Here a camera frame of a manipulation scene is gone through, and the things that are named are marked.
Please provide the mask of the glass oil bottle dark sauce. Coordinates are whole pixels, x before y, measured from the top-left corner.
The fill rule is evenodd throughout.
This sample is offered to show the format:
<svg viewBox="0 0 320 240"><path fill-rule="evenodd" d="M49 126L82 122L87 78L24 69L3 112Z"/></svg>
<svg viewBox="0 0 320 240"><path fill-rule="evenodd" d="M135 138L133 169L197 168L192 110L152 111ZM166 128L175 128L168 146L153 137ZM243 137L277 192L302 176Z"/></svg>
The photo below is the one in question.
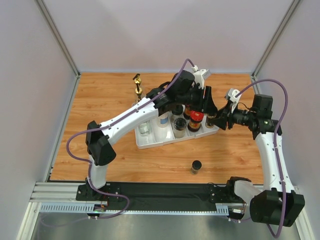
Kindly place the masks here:
<svg viewBox="0 0 320 240"><path fill-rule="evenodd" d="M143 87L141 87L140 84L135 85L135 95L136 95L136 102L139 102L142 100L142 98L145 97L145 92Z"/></svg>

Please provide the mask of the clear glass oil bottle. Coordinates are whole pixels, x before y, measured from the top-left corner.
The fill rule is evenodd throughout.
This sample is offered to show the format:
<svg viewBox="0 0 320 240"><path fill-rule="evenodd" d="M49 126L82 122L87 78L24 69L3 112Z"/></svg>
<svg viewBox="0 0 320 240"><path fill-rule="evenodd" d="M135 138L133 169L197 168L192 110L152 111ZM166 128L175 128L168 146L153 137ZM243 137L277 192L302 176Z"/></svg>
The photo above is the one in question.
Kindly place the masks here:
<svg viewBox="0 0 320 240"><path fill-rule="evenodd" d="M152 125L151 125L151 121L148 120L146 122L143 122L142 124L140 124L138 127L138 132L142 137L145 137L149 134L151 134L152 132Z"/></svg>

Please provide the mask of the white powder jar black lid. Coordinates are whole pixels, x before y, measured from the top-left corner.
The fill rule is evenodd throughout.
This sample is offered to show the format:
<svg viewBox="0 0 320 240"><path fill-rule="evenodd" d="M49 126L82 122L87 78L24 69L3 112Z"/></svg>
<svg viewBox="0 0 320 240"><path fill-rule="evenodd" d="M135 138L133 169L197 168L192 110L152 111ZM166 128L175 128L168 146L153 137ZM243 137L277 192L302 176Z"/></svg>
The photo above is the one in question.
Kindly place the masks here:
<svg viewBox="0 0 320 240"><path fill-rule="evenodd" d="M179 117L175 119L173 122L174 137L177 139L183 138L185 136L186 128L187 128L187 121L184 118Z"/></svg>

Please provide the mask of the red lid sauce jar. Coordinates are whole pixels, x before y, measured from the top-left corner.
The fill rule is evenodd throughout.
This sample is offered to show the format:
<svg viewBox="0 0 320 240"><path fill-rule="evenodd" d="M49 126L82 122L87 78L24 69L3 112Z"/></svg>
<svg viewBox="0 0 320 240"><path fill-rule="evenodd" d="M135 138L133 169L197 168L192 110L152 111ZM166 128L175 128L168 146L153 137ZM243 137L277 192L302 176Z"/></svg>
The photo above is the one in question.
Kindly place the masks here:
<svg viewBox="0 0 320 240"><path fill-rule="evenodd" d="M185 105L184 106L184 112L183 112L183 117L186 119L186 120L189 120L190 119L190 115L191 115L191 108L189 105Z"/></svg>
<svg viewBox="0 0 320 240"><path fill-rule="evenodd" d="M189 123L188 123L188 130L191 132L197 132L200 127L202 120L204 118L204 114L198 111L191 111L189 115Z"/></svg>

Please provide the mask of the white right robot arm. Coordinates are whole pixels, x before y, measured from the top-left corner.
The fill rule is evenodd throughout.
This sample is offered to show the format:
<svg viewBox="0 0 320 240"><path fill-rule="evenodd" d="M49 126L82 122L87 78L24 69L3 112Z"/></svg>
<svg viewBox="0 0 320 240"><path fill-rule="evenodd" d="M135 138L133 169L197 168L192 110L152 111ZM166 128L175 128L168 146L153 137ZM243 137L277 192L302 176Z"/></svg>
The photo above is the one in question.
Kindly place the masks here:
<svg viewBox="0 0 320 240"><path fill-rule="evenodd" d="M227 200L236 203L243 199L249 204L253 222L292 226L305 206L305 198L295 192L286 170L282 129L277 126L278 120L272 118L273 98L256 94L249 109L238 108L235 93L226 94L225 99L226 105L208 120L222 130L231 129L234 124L248 127L258 146L263 170L262 190L248 179L237 179L225 190Z"/></svg>

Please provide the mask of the black knob grinder bottle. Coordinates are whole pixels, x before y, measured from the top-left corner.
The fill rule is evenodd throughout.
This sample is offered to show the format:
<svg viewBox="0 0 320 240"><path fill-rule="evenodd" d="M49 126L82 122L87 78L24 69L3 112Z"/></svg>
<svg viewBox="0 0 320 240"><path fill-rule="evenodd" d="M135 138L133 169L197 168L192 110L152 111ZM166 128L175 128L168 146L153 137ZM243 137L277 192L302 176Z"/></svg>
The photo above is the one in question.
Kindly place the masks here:
<svg viewBox="0 0 320 240"><path fill-rule="evenodd" d="M184 107L181 104L177 104L171 111L170 120L173 123L177 118L181 118L184 112Z"/></svg>

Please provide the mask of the small black lid spice jar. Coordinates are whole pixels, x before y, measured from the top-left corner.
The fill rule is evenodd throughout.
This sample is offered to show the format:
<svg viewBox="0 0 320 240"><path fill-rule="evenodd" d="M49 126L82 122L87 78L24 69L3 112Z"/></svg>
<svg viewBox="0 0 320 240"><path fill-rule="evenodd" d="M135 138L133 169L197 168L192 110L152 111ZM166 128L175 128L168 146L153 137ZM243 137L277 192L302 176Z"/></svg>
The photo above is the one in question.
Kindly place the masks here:
<svg viewBox="0 0 320 240"><path fill-rule="evenodd" d="M207 114L206 115L206 120L205 120L205 126L208 129L214 128L215 127L215 118L216 114Z"/></svg>
<svg viewBox="0 0 320 240"><path fill-rule="evenodd" d="M194 160L191 164L190 172L195 175L199 172L201 168L202 163L199 160Z"/></svg>

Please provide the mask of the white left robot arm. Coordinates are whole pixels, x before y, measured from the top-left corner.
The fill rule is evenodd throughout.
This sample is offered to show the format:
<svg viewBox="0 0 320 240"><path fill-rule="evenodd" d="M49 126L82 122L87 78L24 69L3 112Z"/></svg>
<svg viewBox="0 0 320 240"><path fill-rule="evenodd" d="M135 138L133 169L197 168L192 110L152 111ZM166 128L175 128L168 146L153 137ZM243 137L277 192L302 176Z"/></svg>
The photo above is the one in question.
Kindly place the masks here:
<svg viewBox="0 0 320 240"><path fill-rule="evenodd" d="M216 134L219 128L206 123L205 110L216 108L211 88L205 86L208 69L180 70L147 94L137 89L138 100L125 112L87 125L89 155L87 194L98 201L104 197L108 165L116 158L114 145L128 132L135 132L139 149L148 149Z"/></svg>

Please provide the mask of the salt jar silver lid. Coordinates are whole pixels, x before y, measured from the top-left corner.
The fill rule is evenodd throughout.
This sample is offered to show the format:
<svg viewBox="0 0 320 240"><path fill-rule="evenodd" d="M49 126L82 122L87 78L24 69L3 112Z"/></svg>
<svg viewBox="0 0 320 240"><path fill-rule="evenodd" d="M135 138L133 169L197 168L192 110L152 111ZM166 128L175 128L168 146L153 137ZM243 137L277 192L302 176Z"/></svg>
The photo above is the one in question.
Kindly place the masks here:
<svg viewBox="0 0 320 240"><path fill-rule="evenodd" d="M160 115L157 118L157 126L159 128L166 128L168 123L169 123L169 114L167 112L162 114L162 115Z"/></svg>

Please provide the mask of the glass oil bottle brown sauce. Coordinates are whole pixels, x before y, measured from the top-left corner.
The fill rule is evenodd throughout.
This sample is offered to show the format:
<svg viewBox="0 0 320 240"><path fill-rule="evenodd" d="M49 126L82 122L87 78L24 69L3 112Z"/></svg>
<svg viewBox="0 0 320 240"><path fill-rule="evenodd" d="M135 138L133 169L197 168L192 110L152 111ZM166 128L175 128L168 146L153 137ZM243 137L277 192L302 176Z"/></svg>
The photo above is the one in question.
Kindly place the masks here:
<svg viewBox="0 0 320 240"><path fill-rule="evenodd" d="M132 80L134 81L134 83L135 83L136 86L140 86L141 83L142 83L142 80L141 80L141 78L140 78L140 74L139 74L139 73L137 73L137 74L133 77Z"/></svg>

